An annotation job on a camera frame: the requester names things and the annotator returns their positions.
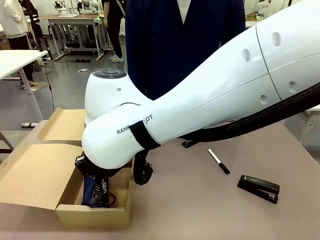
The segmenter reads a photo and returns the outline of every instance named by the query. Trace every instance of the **white marker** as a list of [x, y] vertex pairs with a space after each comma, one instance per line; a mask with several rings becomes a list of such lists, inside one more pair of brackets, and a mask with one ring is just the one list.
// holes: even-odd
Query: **white marker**
[[229, 174], [230, 171], [228, 170], [228, 168], [219, 160], [219, 158], [214, 154], [214, 152], [210, 148], [208, 148], [208, 152], [214, 158], [214, 160], [219, 164], [220, 168], [224, 171], [224, 173]]

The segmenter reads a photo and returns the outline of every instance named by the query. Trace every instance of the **black clip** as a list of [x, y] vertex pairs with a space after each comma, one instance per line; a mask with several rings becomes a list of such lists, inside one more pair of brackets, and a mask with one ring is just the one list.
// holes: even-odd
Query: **black clip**
[[242, 175], [237, 186], [273, 204], [278, 201], [280, 186], [273, 182]]
[[184, 141], [183, 143], [181, 143], [181, 145], [185, 148], [185, 149], [188, 149], [196, 144], [200, 143], [199, 141], [197, 140], [187, 140], [187, 141]]

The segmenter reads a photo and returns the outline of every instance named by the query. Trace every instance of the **white sneaker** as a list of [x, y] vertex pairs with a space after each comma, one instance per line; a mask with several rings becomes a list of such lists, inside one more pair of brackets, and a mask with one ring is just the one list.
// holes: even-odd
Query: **white sneaker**
[[115, 56], [114, 58], [111, 59], [111, 62], [113, 63], [123, 63], [125, 60], [123, 57], [118, 57], [118, 56]]

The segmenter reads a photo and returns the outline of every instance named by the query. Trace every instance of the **open cardboard box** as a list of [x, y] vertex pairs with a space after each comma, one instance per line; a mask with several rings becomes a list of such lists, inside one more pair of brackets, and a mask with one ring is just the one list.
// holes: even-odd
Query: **open cardboard box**
[[81, 141], [85, 129], [85, 109], [57, 107], [37, 137], [40, 141]]
[[79, 146], [24, 144], [0, 165], [0, 202], [50, 209], [67, 228], [126, 228], [134, 193], [131, 168], [109, 180], [112, 208], [82, 206], [84, 177], [75, 167]]

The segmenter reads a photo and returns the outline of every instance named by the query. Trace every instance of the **black velcro strap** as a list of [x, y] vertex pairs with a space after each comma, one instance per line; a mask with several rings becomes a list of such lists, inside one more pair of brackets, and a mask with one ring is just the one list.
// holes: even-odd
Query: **black velcro strap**
[[144, 122], [138, 121], [137, 123], [129, 126], [135, 140], [146, 150], [152, 150], [160, 147], [161, 145], [157, 143], [149, 134], [146, 129]]

